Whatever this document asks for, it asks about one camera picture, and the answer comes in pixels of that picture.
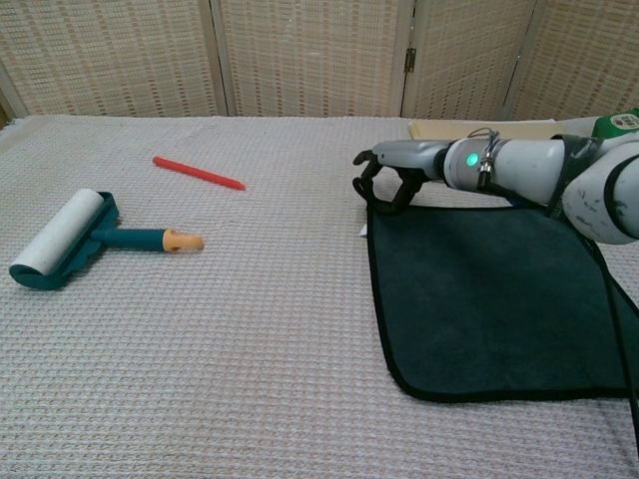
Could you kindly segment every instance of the green indicator light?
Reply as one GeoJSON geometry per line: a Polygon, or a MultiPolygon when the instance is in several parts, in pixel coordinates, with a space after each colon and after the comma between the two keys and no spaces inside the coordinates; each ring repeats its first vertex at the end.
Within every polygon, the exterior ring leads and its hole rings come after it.
{"type": "Polygon", "coordinates": [[[468,155],[468,158],[466,158],[466,164],[469,165],[471,168],[474,167],[478,161],[479,155],[477,155],[476,153],[471,153],[470,155],[468,155]]]}

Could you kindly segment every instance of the lint roller handle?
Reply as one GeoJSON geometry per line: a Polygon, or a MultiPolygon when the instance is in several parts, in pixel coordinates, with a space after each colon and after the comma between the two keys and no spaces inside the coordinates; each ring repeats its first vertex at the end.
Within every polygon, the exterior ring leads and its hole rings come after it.
{"type": "Polygon", "coordinates": [[[91,232],[91,240],[105,246],[127,247],[148,251],[177,251],[181,248],[202,249],[204,241],[197,235],[185,235],[175,230],[122,230],[113,228],[91,232]]]}

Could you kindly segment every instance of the lint roller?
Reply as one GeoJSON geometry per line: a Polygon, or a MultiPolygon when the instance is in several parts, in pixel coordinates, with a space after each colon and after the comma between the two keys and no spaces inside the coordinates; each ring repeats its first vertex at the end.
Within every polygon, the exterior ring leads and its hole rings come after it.
{"type": "Polygon", "coordinates": [[[102,246],[151,251],[204,247],[202,237],[171,229],[117,229],[118,215],[110,193],[78,191],[16,257],[9,273],[25,286],[56,289],[102,246]]]}

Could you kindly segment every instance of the white adhesive roll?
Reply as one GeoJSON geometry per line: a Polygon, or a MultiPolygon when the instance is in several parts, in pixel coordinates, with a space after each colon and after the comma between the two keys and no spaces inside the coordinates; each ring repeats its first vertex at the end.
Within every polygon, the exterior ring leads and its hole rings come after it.
{"type": "Polygon", "coordinates": [[[78,239],[104,199],[93,190],[80,190],[62,207],[11,264],[49,274],[78,239]]]}

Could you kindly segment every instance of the black cable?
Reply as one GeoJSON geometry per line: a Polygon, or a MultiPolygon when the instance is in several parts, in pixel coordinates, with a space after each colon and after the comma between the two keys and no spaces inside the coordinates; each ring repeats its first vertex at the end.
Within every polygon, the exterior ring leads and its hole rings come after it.
{"type": "Polygon", "coordinates": [[[591,239],[582,238],[582,241],[592,251],[594,258],[599,264],[601,272],[603,273],[603,280],[606,285],[606,293],[608,295],[608,304],[610,306],[610,315],[612,317],[612,325],[615,330],[617,350],[619,352],[621,368],[623,369],[623,377],[626,382],[626,388],[628,390],[628,399],[630,400],[630,413],[632,414],[632,425],[635,430],[635,445],[637,447],[637,457],[639,457],[639,407],[637,406],[637,390],[634,386],[632,370],[630,368],[630,361],[628,360],[628,352],[624,343],[621,321],[619,320],[617,305],[615,303],[614,285],[612,284],[610,271],[608,270],[606,260],[599,250],[597,244],[591,239]]]}

